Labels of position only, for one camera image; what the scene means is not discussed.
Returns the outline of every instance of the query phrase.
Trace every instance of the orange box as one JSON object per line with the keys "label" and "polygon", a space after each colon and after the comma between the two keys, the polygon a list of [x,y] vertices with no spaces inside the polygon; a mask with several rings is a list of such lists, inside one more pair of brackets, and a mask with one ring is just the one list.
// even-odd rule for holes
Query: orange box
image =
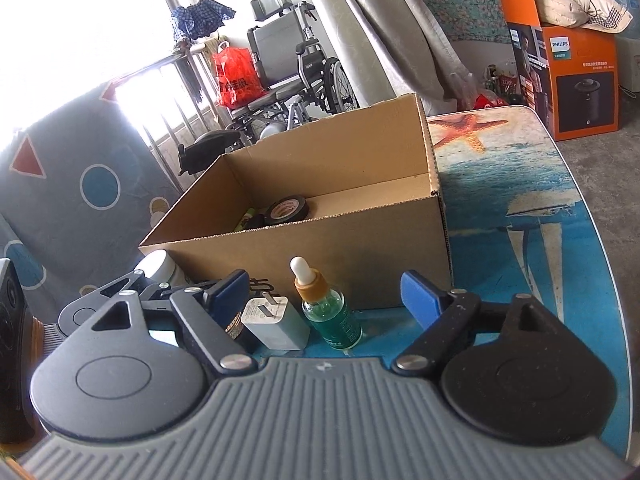
{"label": "orange box", "polygon": [[500,0],[527,103],[555,140],[618,129],[613,34],[540,23],[535,0]]}

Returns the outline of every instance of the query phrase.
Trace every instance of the cardboard box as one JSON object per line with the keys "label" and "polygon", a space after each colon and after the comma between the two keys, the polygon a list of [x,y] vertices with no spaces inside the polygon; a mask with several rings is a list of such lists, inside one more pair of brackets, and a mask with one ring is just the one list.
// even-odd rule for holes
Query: cardboard box
{"label": "cardboard box", "polygon": [[620,86],[632,92],[640,92],[640,40],[616,35]]}
{"label": "cardboard box", "polygon": [[542,25],[535,0],[500,0],[522,93],[555,140],[618,129],[613,34]]}
{"label": "cardboard box", "polygon": [[[232,232],[249,207],[292,194],[307,219]],[[140,245],[166,249],[194,279],[246,269],[300,303],[303,256],[354,309],[398,306],[402,272],[450,287],[440,184],[420,99],[405,95],[305,124],[218,160]]]}

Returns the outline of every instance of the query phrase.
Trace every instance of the philips logo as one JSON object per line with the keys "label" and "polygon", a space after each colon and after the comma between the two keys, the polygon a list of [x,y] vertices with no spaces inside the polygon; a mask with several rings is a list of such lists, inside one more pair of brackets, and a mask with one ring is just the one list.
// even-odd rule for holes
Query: philips logo
{"label": "philips logo", "polygon": [[566,52],[569,50],[569,38],[564,36],[562,38],[551,38],[551,51],[552,52]]}

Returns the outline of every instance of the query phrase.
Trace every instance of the table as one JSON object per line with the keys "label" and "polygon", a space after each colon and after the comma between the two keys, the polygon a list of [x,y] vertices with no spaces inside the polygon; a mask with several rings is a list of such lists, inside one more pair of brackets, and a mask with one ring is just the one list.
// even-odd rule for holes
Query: table
{"label": "table", "polygon": [[[618,400],[602,440],[625,457],[631,428],[628,344],[600,237],[555,143],[527,107],[428,118],[456,287],[509,302],[530,290],[609,367]],[[404,308],[357,312],[353,356],[388,365],[421,332]],[[302,352],[339,357],[312,331]],[[262,349],[261,357],[278,354]]]}

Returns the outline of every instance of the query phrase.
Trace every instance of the plastic bottle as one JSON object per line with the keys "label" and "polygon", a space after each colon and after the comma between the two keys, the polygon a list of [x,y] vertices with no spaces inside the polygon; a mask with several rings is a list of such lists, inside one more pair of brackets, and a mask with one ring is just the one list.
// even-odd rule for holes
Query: plastic bottle
{"label": "plastic bottle", "polygon": [[324,276],[311,269],[304,258],[292,259],[291,270],[302,298],[302,311],[329,346],[348,350],[362,338],[362,327],[344,301],[344,296],[331,288]]}

